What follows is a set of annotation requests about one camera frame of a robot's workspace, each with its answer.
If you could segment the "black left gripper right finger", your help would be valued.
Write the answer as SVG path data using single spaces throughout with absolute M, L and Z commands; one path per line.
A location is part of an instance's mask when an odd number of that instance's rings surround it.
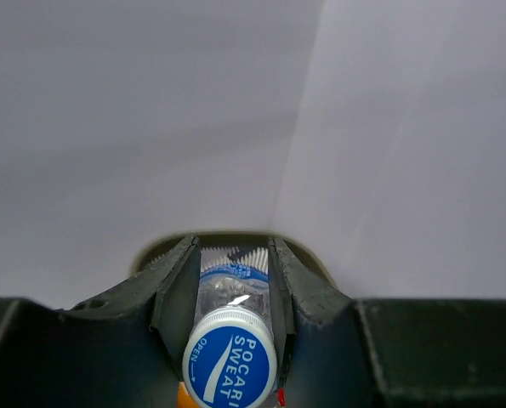
M 506 300 L 357 298 L 269 242 L 289 407 L 506 407 Z

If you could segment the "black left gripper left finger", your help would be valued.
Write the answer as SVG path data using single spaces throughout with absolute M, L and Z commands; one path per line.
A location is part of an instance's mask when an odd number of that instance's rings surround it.
M 199 240 L 72 309 L 0 297 L 0 407 L 173 407 Z

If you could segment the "orange juice bottle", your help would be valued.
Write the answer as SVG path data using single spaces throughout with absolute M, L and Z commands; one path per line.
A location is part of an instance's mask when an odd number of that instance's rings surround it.
M 186 389 L 185 383 L 180 382 L 177 392 L 177 408 L 199 408 L 199 405 L 192 399 L 188 390 Z

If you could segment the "blue label bottle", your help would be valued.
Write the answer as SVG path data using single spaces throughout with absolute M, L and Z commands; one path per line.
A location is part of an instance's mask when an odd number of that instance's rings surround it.
M 200 407 L 260 407 L 276 389 L 268 250 L 203 248 L 182 372 Z

